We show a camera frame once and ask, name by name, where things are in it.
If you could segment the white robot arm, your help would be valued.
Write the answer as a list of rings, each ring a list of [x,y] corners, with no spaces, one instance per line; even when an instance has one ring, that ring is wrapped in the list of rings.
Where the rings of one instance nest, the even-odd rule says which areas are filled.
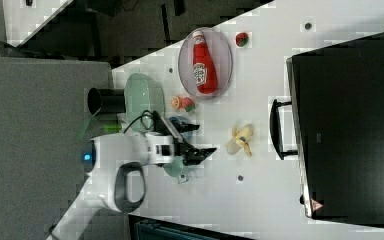
[[[109,209],[130,213],[141,200],[128,198],[128,174],[142,173],[147,165],[172,163],[181,159],[186,166],[199,165],[216,149],[197,148],[167,119],[156,121],[150,130],[107,134],[90,140],[92,170],[79,194],[49,232],[46,240],[79,240],[94,215]]]

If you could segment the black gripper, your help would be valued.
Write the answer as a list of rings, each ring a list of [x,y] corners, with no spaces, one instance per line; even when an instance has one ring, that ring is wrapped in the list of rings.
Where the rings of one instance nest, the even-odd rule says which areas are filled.
[[[174,126],[179,133],[192,132],[200,128],[199,125],[184,122],[176,122]],[[216,148],[197,149],[188,143],[182,135],[175,137],[173,144],[174,155],[180,156],[185,166],[199,165],[216,151]]]

